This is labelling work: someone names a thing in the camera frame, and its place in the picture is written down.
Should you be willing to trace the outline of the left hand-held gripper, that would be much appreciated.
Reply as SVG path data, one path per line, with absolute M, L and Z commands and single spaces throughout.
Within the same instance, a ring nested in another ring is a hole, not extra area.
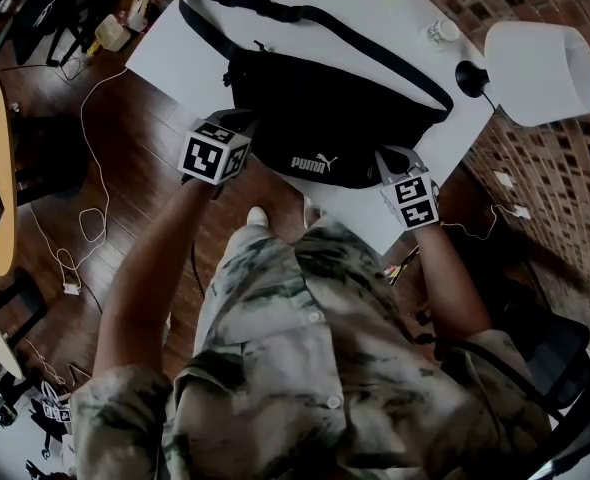
M 247 136 L 218 124 L 249 124 Z M 253 151 L 259 119 L 252 112 L 225 109 L 206 120 L 196 120 L 185 134 L 177 169 L 211 185 L 221 185 L 242 170 L 247 154 Z

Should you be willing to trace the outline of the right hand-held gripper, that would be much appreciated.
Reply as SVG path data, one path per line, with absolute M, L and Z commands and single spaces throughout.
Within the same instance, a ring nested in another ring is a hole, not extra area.
M 390 212 L 405 230 L 416 230 L 439 222 L 439 188 L 412 149 L 385 145 L 384 157 L 375 152 L 382 188 L 380 193 Z M 413 169 L 402 177 L 390 169 Z

